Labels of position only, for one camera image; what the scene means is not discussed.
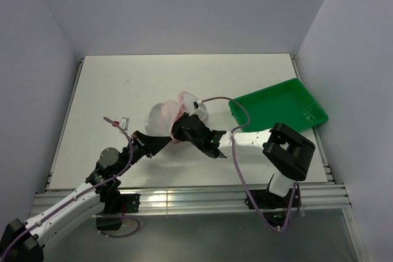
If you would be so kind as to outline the white mesh laundry bag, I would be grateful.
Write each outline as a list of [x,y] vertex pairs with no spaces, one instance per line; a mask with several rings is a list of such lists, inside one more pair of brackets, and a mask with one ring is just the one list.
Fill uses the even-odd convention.
[[148,136],[170,136],[172,144],[179,144],[180,141],[173,138],[171,129],[183,114],[193,115],[193,102],[198,100],[193,94],[182,91],[178,101],[169,100],[154,105],[144,122],[146,134]]

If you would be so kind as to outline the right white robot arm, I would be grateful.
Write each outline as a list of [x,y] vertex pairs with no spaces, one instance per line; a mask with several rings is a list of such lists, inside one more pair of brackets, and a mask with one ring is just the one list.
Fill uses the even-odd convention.
[[189,142],[210,158],[235,159],[236,155],[264,156],[277,169],[268,190],[267,203],[278,207],[297,182],[306,179],[316,146],[283,123],[251,133],[209,129],[197,115],[183,115],[172,127],[176,140]]

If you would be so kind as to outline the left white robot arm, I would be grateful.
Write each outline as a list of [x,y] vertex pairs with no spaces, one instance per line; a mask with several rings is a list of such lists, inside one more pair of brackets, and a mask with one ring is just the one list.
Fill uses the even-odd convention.
[[153,157],[171,142],[170,137],[135,132],[121,151],[104,149],[95,170],[70,195],[21,222],[12,220],[1,238],[1,261],[43,261],[44,247],[101,212],[120,204],[119,177],[143,157]]

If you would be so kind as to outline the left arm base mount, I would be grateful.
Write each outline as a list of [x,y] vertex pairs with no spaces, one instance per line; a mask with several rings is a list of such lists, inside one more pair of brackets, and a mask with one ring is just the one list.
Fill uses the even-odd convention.
[[[141,222],[130,215],[139,209],[140,194],[119,194],[105,204],[104,210],[96,216],[96,229],[98,233],[110,238],[124,238],[132,236],[140,230]],[[119,230],[122,225],[136,225],[135,229],[127,234],[111,234],[110,231]]]

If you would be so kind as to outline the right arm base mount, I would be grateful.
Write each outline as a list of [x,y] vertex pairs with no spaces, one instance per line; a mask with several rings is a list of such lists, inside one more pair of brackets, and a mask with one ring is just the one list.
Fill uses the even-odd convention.
[[263,216],[270,226],[276,228],[284,226],[289,207],[296,208],[296,213],[294,215],[290,214],[288,225],[291,219],[295,220],[300,215],[301,201],[297,189],[294,193],[290,189],[283,198],[270,193],[268,190],[250,190],[250,193],[259,209],[268,210],[268,212],[263,213]]

